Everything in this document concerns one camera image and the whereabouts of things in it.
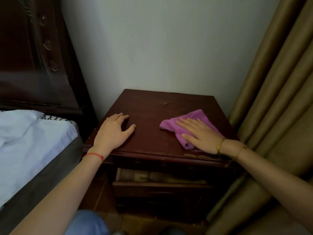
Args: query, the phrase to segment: dark wooden headboard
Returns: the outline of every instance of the dark wooden headboard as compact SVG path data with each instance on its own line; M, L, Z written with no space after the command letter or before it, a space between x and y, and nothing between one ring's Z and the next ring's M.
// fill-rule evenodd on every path
M0 109L32 109L98 125L60 0L1 0Z

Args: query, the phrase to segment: red string bracelet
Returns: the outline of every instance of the red string bracelet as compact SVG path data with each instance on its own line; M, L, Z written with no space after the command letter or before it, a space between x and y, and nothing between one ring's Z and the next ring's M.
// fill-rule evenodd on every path
M102 159L102 163L104 162L104 158L102 156L100 156L99 154L96 154L96 153L87 153L86 155L83 156L82 159L84 159L85 156L90 155L90 154L97 155L98 157L100 157Z

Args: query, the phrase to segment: person's right arm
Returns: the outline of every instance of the person's right arm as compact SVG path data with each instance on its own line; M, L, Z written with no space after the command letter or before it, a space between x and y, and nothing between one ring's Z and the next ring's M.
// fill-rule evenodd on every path
M231 157L245 168L271 193L309 232L313 233L313 186L299 177L282 170L236 140L225 139L200 120L180 119L177 124L195 137L182 137L207 153Z

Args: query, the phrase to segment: white bed sheet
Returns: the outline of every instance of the white bed sheet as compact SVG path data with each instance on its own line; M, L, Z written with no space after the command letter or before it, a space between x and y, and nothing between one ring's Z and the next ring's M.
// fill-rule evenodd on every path
M78 136L70 122L41 119L43 115L0 112L0 207Z

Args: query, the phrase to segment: tile floor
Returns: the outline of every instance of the tile floor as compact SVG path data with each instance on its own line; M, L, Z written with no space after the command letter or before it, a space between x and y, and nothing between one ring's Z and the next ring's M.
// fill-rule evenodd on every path
M175 226L182 229L187 235L205 234L205 226L201 224L190 225L159 220L144 215L118 214L115 210L112 189L102 168L99 169L89 186L79 209L96 211L103 218L112 233L122 230L129 235L157 235L167 226Z

